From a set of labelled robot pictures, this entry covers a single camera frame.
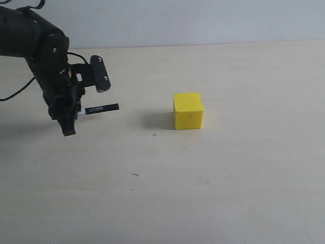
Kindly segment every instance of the black robotic arm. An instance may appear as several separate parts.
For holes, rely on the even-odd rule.
[[[34,8],[40,9],[44,3],[41,0]],[[95,85],[98,92],[107,91],[111,86],[108,74],[99,56],[91,57],[90,64],[70,65],[68,37],[32,8],[0,7],[0,55],[25,58],[43,91],[49,115],[59,122],[65,136],[74,135],[85,87]]]

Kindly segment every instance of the foam cube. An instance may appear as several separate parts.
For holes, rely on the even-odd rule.
[[[201,129],[204,108],[199,93],[174,94],[176,130]]]

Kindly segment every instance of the marker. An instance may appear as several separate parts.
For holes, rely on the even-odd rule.
[[[98,107],[91,107],[91,108],[83,108],[79,112],[80,115],[89,115],[89,114],[95,114],[95,113],[104,113],[108,111],[114,111],[119,110],[118,103],[115,104],[109,104],[104,106],[98,106]]]

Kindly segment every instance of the white wall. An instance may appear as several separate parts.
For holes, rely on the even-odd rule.
[[[73,48],[325,38],[324,0],[47,0],[40,13]]]

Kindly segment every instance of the beige tabletop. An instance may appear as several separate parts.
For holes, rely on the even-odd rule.
[[[1,244],[325,243],[325,41],[75,52],[112,83],[82,105],[120,111],[65,138],[36,82],[0,103]],[[1,57],[0,98],[31,77]],[[184,92],[201,130],[173,130]]]

